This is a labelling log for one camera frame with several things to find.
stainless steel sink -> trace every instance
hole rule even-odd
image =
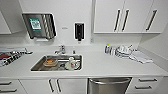
[[[69,70],[65,67],[66,63],[69,62],[69,58],[73,57],[74,60],[79,62],[79,66],[75,69],[71,70],[80,70],[82,68],[82,56],[81,55],[58,55],[58,56],[53,56],[53,55],[48,55],[48,56],[43,56],[36,65],[33,66],[31,71],[63,71],[63,70]],[[57,61],[56,66],[53,67],[48,67],[45,66],[43,63],[46,62],[47,59],[52,59],[54,61]]]

white wall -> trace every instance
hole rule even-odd
[[[0,35],[0,46],[57,46],[78,45],[74,39],[74,23],[85,23],[85,39],[80,45],[111,44],[133,45],[137,48],[142,34],[92,34],[92,0],[19,0],[24,13],[52,13],[56,25],[57,37],[49,42],[37,42],[29,39],[28,33],[18,32],[12,35]]]
[[[144,34],[139,46],[168,60],[168,25],[161,34]]]

white cabinet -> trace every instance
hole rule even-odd
[[[141,33],[153,0],[96,0],[94,33]]]
[[[153,94],[163,77],[132,78],[126,94]]]
[[[143,33],[161,33],[168,23],[168,0],[154,0]]]
[[[59,94],[87,94],[87,79],[57,79]]]
[[[87,79],[20,80],[28,94],[86,94]]]
[[[53,79],[20,80],[28,94],[57,94]]]
[[[125,0],[96,0],[94,33],[117,33]]]
[[[0,80],[0,94],[27,94],[19,80]]]
[[[0,34],[26,30],[18,0],[0,0]]]
[[[141,33],[153,0],[126,0],[119,33]]]

soap dispenser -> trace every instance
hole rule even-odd
[[[84,39],[84,23],[75,23],[75,39],[78,39],[78,43]]]

faucet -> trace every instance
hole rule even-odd
[[[65,46],[61,45],[59,47],[60,47],[60,50],[59,51],[55,51],[55,54],[65,54]]]

